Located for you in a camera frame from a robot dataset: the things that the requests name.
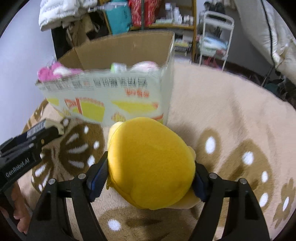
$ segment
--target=box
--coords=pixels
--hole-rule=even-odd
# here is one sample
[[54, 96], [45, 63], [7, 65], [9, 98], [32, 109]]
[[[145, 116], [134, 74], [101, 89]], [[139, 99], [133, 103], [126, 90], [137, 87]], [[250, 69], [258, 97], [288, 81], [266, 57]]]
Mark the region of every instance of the box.
[[[145, 31], [108, 36], [75, 47], [59, 59], [84, 72], [36, 86], [66, 116], [110, 126], [134, 117], [166, 124], [173, 88], [174, 33]], [[151, 72], [110, 72], [113, 62], [129, 67], [156, 62]]]

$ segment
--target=teal bag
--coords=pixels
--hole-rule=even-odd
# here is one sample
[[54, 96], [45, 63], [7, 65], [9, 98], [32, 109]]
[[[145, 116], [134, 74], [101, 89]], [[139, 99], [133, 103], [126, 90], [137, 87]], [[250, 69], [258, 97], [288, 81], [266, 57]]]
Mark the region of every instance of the teal bag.
[[109, 26], [112, 34], [126, 33], [132, 24], [131, 10], [125, 0], [111, 1], [109, 4], [116, 5], [116, 8], [106, 11]]

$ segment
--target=white cart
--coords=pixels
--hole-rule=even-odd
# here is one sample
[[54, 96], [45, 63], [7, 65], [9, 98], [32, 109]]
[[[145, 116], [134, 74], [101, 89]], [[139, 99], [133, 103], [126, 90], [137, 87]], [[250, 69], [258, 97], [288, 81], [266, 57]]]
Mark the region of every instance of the white cart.
[[[225, 21], [221, 21], [221, 20], [217, 20], [214, 18], [211, 18], [212, 16], [216, 16], [222, 19], [225, 19]], [[227, 50], [226, 53], [224, 55], [217, 55], [216, 52], [217, 50], [215, 49], [207, 49], [204, 47], [204, 36], [205, 36], [205, 25], [209, 24], [212, 25], [214, 27], [219, 27], [221, 28], [221, 30], [223, 29], [227, 29], [230, 30], [230, 36], [229, 36], [229, 41], [227, 44]], [[212, 12], [212, 11], [206, 11], [204, 13], [203, 16], [203, 31], [202, 31], [202, 35], [200, 36], [200, 44], [199, 44], [199, 49], [200, 49], [200, 62], [199, 65], [201, 65], [202, 62], [202, 56], [208, 56], [208, 57], [213, 57], [213, 58], [219, 58], [221, 60], [224, 61], [223, 63], [223, 67], [222, 67], [222, 71], [225, 67], [225, 63], [228, 57], [228, 51], [229, 51], [229, 47], [230, 47], [230, 43], [231, 43], [231, 38], [232, 38], [232, 33], [233, 33], [233, 29], [234, 29], [234, 19], [225, 15], [225, 14], [221, 14], [221, 13], [217, 13], [217, 12]]]

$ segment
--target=stuffed toy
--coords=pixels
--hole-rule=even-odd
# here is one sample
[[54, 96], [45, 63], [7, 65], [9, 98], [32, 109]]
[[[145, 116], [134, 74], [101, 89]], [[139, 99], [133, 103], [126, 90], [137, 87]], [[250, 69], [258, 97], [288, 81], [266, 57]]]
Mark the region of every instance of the stuffed toy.
[[194, 150], [156, 120], [138, 117], [117, 122], [108, 136], [109, 177], [126, 201], [141, 209], [191, 208]]

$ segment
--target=fleece blanket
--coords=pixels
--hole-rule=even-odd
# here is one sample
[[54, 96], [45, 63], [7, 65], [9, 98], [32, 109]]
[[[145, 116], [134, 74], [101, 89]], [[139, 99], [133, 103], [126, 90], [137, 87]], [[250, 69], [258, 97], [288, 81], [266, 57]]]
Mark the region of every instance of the fleece blanket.
[[[24, 131], [45, 117], [61, 121], [65, 134], [45, 146], [42, 162], [19, 180], [32, 209], [50, 178], [72, 179], [100, 159], [109, 130], [63, 118], [44, 100]], [[196, 151], [197, 162], [209, 172], [248, 180], [274, 239], [296, 208], [295, 109], [241, 77], [176, 63], [167, 126]], [[70, 199], [67, 204], [74, 236], [82, 240]], [[215, 240], [222, 235], [227, 204]], [[104, 188], [92, 207], [109, 241], [181, 241], [190, 237], [203, 203], [184, 210], [140, 210]]]

